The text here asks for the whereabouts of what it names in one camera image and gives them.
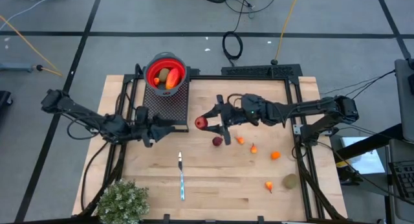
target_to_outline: wooden tabletop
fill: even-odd
[[[114,113],[116,97],[122,87],[123,76],[107,76],[99,114]],[[303,101],[319,99],[316,79],[301,77],[300,87]],[[135,104],[142,104],[145,82],[138,81]],[[294,87],[291,86],[294,101]],[[232,144],[220,147],[212,145],[214,133],[199,131],[194,120],[209,111],[216,101],[216,95],[224,98],[232,93],[253,93],[286,104],[285,86],[280,81],[259,80],[193,80],[190,84],[188,125],[189,133],[171,133],[152,148],[142,142],[132,141],[127,145],[123,178],[135,180],[137,186],[149,187],[150,213],[146,219],[162,219],[170,214],[171,219],[216,219],[216,220],[257,220],[264,216],[266,221],[305,221],[303,199],[300,186],[287,190],[281,185],[284,176],[298,175],[296,160],[291,156],[294,146],[290,122],[283,128],[281,124],[268,127],[260,124],[232,126],[232,137],[245,138],[245,144]],[[307,117],[308,123],[321,118]],[[209,124],[219,123],[219,119]],[[329,144],[327,137],[320,141]],[[250,153],[254,143],[258,152]],[[104,144],[100,137],[91,140],[85,166],[96,151]],[[87,204],[102,185],[109,147],[99,154],[89,168],[85,201]],[[177,168],[178,152],[182,152],[186,200],[180,200],[180,172]],[[281,152],[281,158],[272,161],[272,151]],[[342,191],[336,173],[332,151],[325,146],[313,147],[314,162],[319,185],[337,211],[347,216]],[[265,182],[272,181],[271,194],[265,189]],[[73,214],[80,209],[80,188],[76,196]],[[316,217],[316,205],[310,187],[311,207]]]

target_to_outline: kiwi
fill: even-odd
[[[293,189],[298,184],[298,177],[295,174],[288,174],[283,178],[282,184],[287,189]]]
[[[168,74],[169,74],[169,69],[167,68],[161,69],[160,74],[158,75],[158,78],[160,78],[160,82],[166,82]]]

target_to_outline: potted plant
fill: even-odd
[[[148,188],[121,179],[105,189],[96,213],[105,224],[138,224],[149,212],[147,198]]]

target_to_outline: red fruit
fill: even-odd
[[[198,129],[204,129],[208,126],[208,122],[206,117],[197,117],[195,119],[195,127],[197,127]]]
[[[214,146],[220,146],[222,142],[223,142],[223,139],[221,137],[213,138],[213,145]]]

